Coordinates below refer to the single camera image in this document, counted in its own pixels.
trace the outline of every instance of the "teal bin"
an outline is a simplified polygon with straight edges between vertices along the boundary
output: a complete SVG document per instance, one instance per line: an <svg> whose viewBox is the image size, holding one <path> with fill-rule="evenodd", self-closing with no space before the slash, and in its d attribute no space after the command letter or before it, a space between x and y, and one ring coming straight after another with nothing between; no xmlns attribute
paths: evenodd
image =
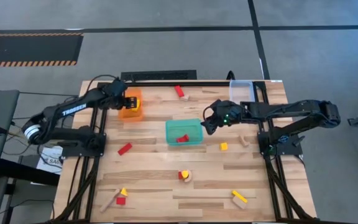
<svg viewBox="0 0 358 224"><path fill-rule="evenodd" d="M165 123L167 143L170 146L189 146L203 142L203 129L200 119L170 120ZM188 142L177 142L177 138L189 136Z"/></svg>

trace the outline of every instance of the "orange container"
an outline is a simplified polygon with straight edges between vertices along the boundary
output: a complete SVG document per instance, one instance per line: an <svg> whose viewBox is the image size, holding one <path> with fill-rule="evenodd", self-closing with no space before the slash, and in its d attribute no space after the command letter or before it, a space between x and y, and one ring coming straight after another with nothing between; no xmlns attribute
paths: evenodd
<svg viewBox="0 0 358 224"><path fill-rule="evenodd" d="M134 96L139 100L140 106L137 111L132 109L125 109L118 111L118 118L123 122L134 122L134 121L142 121L143 119L143 105L142 105L142 90L138 88L128 88L125 91L125 97Z"/></svg>

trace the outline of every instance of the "clear plastic container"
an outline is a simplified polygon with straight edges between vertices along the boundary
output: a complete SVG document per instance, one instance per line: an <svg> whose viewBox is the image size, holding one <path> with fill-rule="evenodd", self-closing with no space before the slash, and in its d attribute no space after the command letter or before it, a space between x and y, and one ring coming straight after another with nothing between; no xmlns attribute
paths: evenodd
<svg viewBox="0 0 358 224"><path fill-rule="evenodd" d="M134 111L132 109L125 109L118 111L118 118L123 122L134 122L134 121L142 121L143 119L143 105L142 105L142 90L138 88L128 88L127 91L125 91L125 96L134 96L139 100L140 106L137 109L137 111Z"/></svg>
<svg viewBox="0 0 358 224"><path fill-rule="evenodd" d="M170 146L189 146L203 142L203 129L200 119L170 120L165 123L167 143ZM177 138L189 136L188 142L177 142Z"/></svg>
<svg viewBox="0 0 358 224"><path fill-rule="evenodd" d="M248 80L230 81L230 101L240 104L241 101L255 102L254 86Z"/></svg>

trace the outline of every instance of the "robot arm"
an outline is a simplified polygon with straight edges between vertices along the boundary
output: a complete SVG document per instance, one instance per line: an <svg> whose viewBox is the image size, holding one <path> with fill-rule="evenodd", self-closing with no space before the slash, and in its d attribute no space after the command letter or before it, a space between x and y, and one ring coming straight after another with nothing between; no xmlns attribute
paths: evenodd
<svg viewBox="0 0 358 224"><path fill-rule="evenodd" d="M269 130L269 144L276 144L282 136L292 136L315 127L334 128L341 122L337 106L329 101L303 100L283 105L269 105L259 102L240 102L216 100L211 108L213 114L201 123L211 135L217 127L239 123L261 123L269 118L305 116L288 126Z"/></svg>
<svg viewBox="0 0 358 224"><path fill-rule="evenodd" d="M94 88L78 99L55 106L46 107L41 113L31 117L23 126L22 132L30 144L45 144L51 139L80 140L94 135L93 131L80 129L55 128L57 121L86 108L111 108L121 110L136 107L136 97L125 97L127 86L116 78L112 83Z"/></svg>

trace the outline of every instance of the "wooden table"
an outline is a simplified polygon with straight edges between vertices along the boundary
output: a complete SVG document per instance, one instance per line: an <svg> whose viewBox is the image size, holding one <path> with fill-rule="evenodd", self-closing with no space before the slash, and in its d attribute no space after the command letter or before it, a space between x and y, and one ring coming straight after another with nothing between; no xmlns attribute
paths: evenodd
<svg viewBox="0 0 358 224"><path fill-rule="evenodd" d="M83 94L89 82L83 82ZM287 103L282 82L266 81L270 104ZM91 222L239 222L272 221L274 212L265 162L259 154L257 125L238 124L218 128L199 146L168 146L165 122L170 119L202 119L202 112L214 100L228 100L228 86L182 87L190 95L180 101L173 87L140 87L143 94L144 120L123 123L116 110L108 110L105 154L100 159ZM75 115L73 127L89 125L91 109ZM290 118L275 119L276 126L291 123ZM250 146L245 148L239 134L245 134ZM133 148L120 156L117 151L131 142ZM229 149L220 151L227 142ZM293 156L282 156L289 191L311 216L316 216L305 168ZM55 210L66 207L76 158L65 160L55 198ZM193 180L178 180L178 170L189 169ZM73 194L80 171L77 172ZM125 206L115 202L104 212L99 208L112 197L115 189L127 188ZM248 199L247 209L232 202L231 190ZM277 189L280 209L285 217L281 192ZM87 192L81 204L84 217Z"/></svg>

